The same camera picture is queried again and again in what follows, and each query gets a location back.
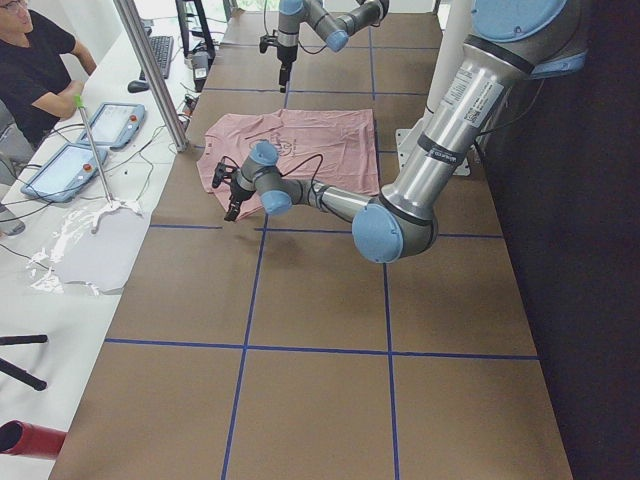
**black keyboard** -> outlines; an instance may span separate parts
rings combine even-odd
[[[169,69],[171,68],[171,54],[173,53],[173,37],[167,35],[156,35],[149,37],[153,56],[160,67],[160,72],[164,78],[169,78]],[[140,80],[145,80],[144,72],[140,70]]]

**black t-shirt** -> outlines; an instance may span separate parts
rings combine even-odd
[[[73,35],[33,10],[30,46],[17,47],[0,40],[0,99],[26,139],[38,144],[60,120],[31,104],[48,92],[60,93],[71,82],[60,55],[74,49]]]

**tablet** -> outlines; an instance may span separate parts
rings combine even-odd
[[[100,164],[107,150],[98,148]],[[90,147],[65,144],[25,183],[20,191],[47,202],[68,202],[98,173]]]
[[[96,145],[114,150],[124,148],[138,133],[146,110],[139,103],[103,103],[93,114],[89,124]],[[77,143],[89,145],[86,130]]]

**wrinkled cloth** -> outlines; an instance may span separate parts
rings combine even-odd
[[[315,176],[317,180],[356,193],[379,192],[372,110],[281,109],[266,115],[227,114],[205,134],[205,151],[197,163],[202,186],[216,195],[225,210],[230,189],[225,184],[212,188],[216,165],[226,156],[241,166],[262,140],[268,140],[278,150],[277,166],[283,174],[320,153],[323,161]],[[319,158],[313,158],[287,178],[309,179],[319,163]],[[260,208],[262,204],[255,194],[242,204],[238,219]]]

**red cup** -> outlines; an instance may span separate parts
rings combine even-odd
[[[65,432],[13,420],[0,427],[0,453],[55,460]]]

